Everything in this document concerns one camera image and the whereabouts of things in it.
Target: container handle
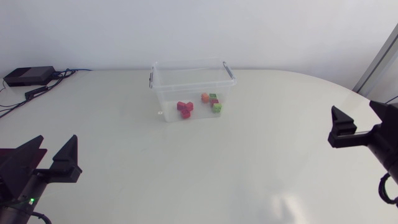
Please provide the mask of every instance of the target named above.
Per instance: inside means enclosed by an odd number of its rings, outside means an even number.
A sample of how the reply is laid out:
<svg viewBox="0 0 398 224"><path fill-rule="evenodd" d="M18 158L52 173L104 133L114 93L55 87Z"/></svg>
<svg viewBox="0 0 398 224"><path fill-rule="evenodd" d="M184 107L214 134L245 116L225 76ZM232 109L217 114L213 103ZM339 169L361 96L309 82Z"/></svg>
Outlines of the container handle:
<svg viewBox="0 0 398 224"><path fill-rule="evenodd" d="M152 88L154 82L154 67L152 66L149 75L149 88Z"/></svg>
<svg viewBox="0 0 398 224"><path fill-rule="evenodd" d="M226 72L228 72L229 77L231 77L232 80L235 80L235 76L232 73L232 71L229 69L228 65L226 64L226 62L223 62L224 68L226 70Z"/></svg>

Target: toy block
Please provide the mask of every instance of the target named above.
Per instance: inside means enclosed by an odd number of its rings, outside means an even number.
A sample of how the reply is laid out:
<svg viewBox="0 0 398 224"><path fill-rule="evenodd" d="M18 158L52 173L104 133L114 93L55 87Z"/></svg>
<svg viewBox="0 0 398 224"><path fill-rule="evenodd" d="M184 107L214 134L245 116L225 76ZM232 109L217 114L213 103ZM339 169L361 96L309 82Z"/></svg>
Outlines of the toy block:
<svg viewBox="0 0 398 224"><path fill-rule="evenodd" d="M188 102L185 105L185 109L187 109L188 111L193 111L193 103L192 102Z"/></svg>
<svg viewBox="0 0 398 224"><path fill-rule="evenodd" d="M189 112L189 110L187 110L187 109L181 110L181 117L183 119L187 119L187 118L191 117L191 112Z"/></svg>
<svg viewBox="0 0 398 224"><path fill-rule="evenodd" d="M185 109L185 103L183 103L183 102L178 102L177 103L177 110L184 110Z"/></svg>
<svg viewBox="0 0 398 224"><path fill-rule="evenodd" d="M213 104L212 110L214 113L220 113L223 105L221 103L215 103Z"/></svg>
<svg viewBox="0 0 398 224"><path fill-rule="evenodd" d="M207 93L202 93L201 94L201 101L204 103L208 103L209 102L209 95L207 95Z"/></svg>
<svg viewBox="0 0 398 224"><path fill-rule="evenodd" d="M210 103L211 103L211 107L213 107L213 105L214 105L215 103L219 103L219 101L218 101L217 99L215 99L215 100L211 100Z"/></svg>
<svg viewBox="0 0 398 224"><path fill-rule="evenodd" d="M210 102L211 102L211 100L217 100L217 95L215 93L210 93L209 99L210 99Z"/></svg>

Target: black device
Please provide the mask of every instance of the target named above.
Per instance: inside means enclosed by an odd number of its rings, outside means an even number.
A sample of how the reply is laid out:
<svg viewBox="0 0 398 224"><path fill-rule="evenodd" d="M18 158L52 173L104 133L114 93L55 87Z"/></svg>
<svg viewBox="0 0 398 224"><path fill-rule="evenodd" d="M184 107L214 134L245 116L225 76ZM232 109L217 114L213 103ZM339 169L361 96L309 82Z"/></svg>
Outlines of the black device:
<svg viewBox="0 0 398 224"><path fill-rule="evenodd" d="M6 75L4 81L9 86L47 85L54 72L53 66L17 68Z"/></svg>
<svg viewBox="0 0 398 224"><path fill-rule="evenodd" d="M16 149L0 149L0 224L25 224L31 215L51 223L34 208L49 183L75 183L82 170L77 164L77 137L53 157L49 169L36 169L46 149L40 149L42 136Z"/></svg>
<svg viewBox="0 0 398 224"><path fill-rule="evenodd" d="M388 105L370 101L369 105L382 123L374 125L372 130L366 133L355 133L354 120L337 107L332 106L333 127L328 141L331 146L336 148L367 146L388 171L381 178L379 184L380 197L386 203L398 206L398 198L390 199L384 187L390 176L398 184L398 103Z"/></svg>

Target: orange cube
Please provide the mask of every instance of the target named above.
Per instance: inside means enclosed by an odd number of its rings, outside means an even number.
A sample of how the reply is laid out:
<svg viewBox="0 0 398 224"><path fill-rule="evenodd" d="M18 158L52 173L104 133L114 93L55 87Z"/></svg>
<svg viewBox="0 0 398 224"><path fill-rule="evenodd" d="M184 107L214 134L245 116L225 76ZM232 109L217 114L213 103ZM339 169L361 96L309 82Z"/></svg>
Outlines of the orange cube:
<svg viewBox="0 0 398 224"><path fill-rule="evenodd" d="M204 103L208 103L209 102L209 95L207 93L202 93L201 94L201 101Z"/></svg>

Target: red cube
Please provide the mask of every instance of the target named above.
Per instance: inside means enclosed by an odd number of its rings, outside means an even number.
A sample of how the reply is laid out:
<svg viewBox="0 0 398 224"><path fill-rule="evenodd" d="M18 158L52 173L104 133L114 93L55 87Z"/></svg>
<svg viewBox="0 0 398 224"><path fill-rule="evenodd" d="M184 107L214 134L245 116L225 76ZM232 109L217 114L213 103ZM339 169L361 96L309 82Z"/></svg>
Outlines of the red cube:
<svg viewBox="0 0 398 224"><path fill-rule="evenodd" d="M191 112L189 112L189 110L187 110L187 109L181 110L181 117L183 119L187 119L187 118L191 117Z"/></svg>
<svg viewBox="0 0 398 224"><path fill-rule="evenodd" d="M179 101L177 103L177 110L184 110L185 109L185 105L186 105L185 103Z"/></svg>
<svg viewBox="0 0 398 224"><path fill-rule="evenodd" d="M218 100L217 100L217 99L213 99L213 100L211 100L211 101L210 101L210 103L211 103L211 107L213 107L213 104L215 104L215 103L219 103L219 102L218 102Z"/></svg>
<svg viewBox="0 0 398 224"><path fill-rule="evenodd" d="M192 102L188 102L185 105L185 109L187 109L188 111L193 111L193 103Z"/></svg>

